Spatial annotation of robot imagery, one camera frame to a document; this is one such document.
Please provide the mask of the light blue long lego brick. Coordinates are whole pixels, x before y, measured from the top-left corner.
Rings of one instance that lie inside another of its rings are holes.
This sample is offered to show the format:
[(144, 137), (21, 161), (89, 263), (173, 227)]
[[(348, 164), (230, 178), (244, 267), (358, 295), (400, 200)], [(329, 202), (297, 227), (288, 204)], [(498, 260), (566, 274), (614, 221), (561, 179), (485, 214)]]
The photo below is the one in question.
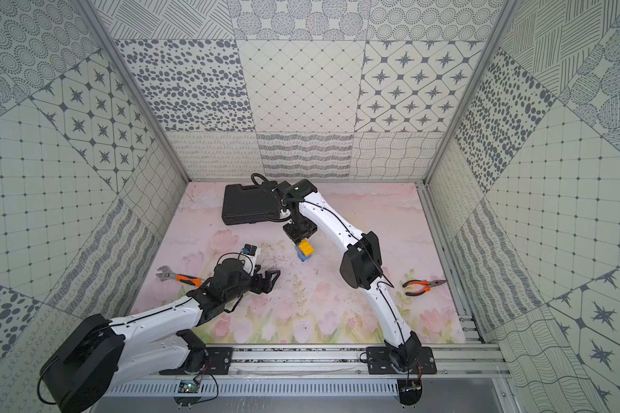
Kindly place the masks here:
[(305, 261), (308, 261), (311, 258), (311, 256), (313, 256), (313, 254), (306, 255), (302, 251), (298, 251), (297, 256), (301, 260), (301, 262), (304, 263)]

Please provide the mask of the yellow lego brick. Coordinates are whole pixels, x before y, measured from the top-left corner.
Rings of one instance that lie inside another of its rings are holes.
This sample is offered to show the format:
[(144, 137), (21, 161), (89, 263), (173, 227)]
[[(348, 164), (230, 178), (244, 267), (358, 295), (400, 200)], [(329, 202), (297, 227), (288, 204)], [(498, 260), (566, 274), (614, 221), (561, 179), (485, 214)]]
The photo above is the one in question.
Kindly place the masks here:
[(314, 253), (313, 246), (311, 246), (307, 239), (301, 240), (297, 247), (303, 256), (311, 256)]

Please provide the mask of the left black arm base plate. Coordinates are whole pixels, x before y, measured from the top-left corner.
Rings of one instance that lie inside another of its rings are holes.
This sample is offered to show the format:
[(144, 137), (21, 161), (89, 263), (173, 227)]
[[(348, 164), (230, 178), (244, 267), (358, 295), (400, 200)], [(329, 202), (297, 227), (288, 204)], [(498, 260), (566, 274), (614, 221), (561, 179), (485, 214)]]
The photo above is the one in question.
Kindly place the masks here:
[(234, 349), (209, 347), (203, 350), (192, 350), (179, 368), (161, 370), (160, 375), (227, 375), (232, 363)]

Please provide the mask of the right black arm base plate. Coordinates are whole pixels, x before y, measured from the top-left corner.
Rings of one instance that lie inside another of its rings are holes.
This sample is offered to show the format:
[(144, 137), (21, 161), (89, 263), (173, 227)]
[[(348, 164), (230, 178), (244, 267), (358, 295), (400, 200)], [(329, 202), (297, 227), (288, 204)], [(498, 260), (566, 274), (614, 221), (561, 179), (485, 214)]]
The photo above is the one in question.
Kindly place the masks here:
[(367, 347), (365, 363), (372, 375), (437, 373), (435, 357), (429, 347), (421, 347), (413, 357), (406, 357), (390, 347)]

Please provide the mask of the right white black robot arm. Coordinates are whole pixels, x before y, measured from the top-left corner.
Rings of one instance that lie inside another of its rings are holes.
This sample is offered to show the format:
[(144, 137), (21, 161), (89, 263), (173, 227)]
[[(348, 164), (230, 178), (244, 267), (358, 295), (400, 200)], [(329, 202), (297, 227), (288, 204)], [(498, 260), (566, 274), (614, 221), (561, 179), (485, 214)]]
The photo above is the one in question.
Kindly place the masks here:
[(299, 257), (312, 256), (309, 239), (317, 231), (322, 231), (335, 244), (342, 255), (339, 273), (347, 285), (360, 291), (370, 304), (382, 328), (394, 368), (401, 373), (412, 370), (422, 344), (389, 293), (392, 284), (382, 270), (377, 235), (362, 232), (350, 224), (306, 179), (293, 185), (281, 182), (268, 192), (279, 204), (283, 230), (296, 245)]

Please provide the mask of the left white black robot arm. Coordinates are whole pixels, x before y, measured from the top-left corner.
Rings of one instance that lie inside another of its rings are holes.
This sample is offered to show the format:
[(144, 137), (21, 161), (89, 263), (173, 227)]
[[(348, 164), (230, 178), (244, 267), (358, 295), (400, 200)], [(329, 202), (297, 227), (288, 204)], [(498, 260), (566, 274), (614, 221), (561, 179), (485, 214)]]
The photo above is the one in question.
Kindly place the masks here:
[(206, 344), (194, 332), (227, 312), (247, 293), (268, 294), (280, 273), (227, 258), (185, 297), (150, 311), (83, 320), (40, 371), (52, 404), (62, 412), (84, 412), (114, 387), (154, 373), (208, 371)]

